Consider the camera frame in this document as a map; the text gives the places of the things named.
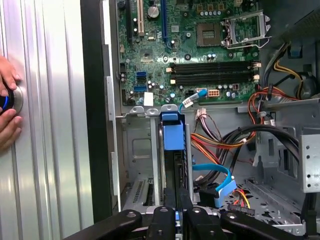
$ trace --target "blue plastic latch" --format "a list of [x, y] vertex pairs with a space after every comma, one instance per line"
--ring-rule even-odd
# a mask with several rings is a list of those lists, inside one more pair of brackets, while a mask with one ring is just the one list
[[164, 150], [183, 150], [185, 149], [184, 125], [182, 121], [178, 125], [163, 126]]
[[178, 113], [177, 112], [163, 112], [162, 121], [177, 121]]
[[228, 183], [224, 188], [219, 191], [219, 198], [214, 199], [214, 205], [216, 208], [221, 208], [224, 205], [224, 199], [230, 193], [233, 192], [237, 188], [237, 184], [235, 180], [232, 180]]

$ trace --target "yellow cable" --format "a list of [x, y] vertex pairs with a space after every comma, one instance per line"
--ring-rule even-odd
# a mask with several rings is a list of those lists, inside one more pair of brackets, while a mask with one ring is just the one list
[[239, 190], [235, 190], [235, 192], [241, 194], [241, 196], [243, 197], [243, 200], [245, 201], [248, 209], [250, 209], [251, 208], [250, 207], [250, 203], [249, 203], [248, 198], [246, 197], [246, 195], [243, 192], [239, 191]]

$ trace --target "metal bracket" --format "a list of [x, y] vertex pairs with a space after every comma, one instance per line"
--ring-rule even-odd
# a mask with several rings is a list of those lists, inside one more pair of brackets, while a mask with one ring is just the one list
[[320, 192], [320, 134], [301, 135], [300, 171], [301, 188], [304, 193]]
[[[258, 20], [258, 28], [259, 28], [259, 36], [251, 37], [251, 38], [244, 38], [243, 40], [239, 41], [236, 38], [236, 29], [237, 24], [240, 21], [245, 21], [250, 18], [257, 18]], [[271, 26], [267, 24], [270, 21], [270, 18], [264, 15], [263, 10], [242, 14], [236, 17], [226, 18], [221, 24], [226, 27], [228, 36], [225, 41], [222, 41], [222, 45], [225, 46], [227, 49], [241, 49], [241, 48], [248, 48], [248, 47], [257, 47], [263, 48], [269, 41], [271, 36], [266, 36], [267, 32], [270, 30]], [[252, 42], [267, 39], [267, 42], [262, 46], [254, 44]], [[252, 43], [249, 45], [244, 46], [236, 46], [240, 44]]]

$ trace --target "black clamp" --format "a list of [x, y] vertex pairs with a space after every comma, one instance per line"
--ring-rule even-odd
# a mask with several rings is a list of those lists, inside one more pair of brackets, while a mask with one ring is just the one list
[[273, 84], [270, 84], [269, 87], [268, 87], [267, 95], [266, 95], [266, 99], [267, 99], [268, 101], [270, 101], [271, 98], [272, 98], [272, 92], [273, 92], [273, 90], [274, 90], [274, 85], [273, 85]]

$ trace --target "ventilation hole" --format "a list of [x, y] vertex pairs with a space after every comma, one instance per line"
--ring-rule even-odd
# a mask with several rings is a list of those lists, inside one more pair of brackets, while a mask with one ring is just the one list
[[270, 216], [268, 211], [265, 211], [263, 214], [261, 214], [261, 216], [272, 219], [272, 216]]

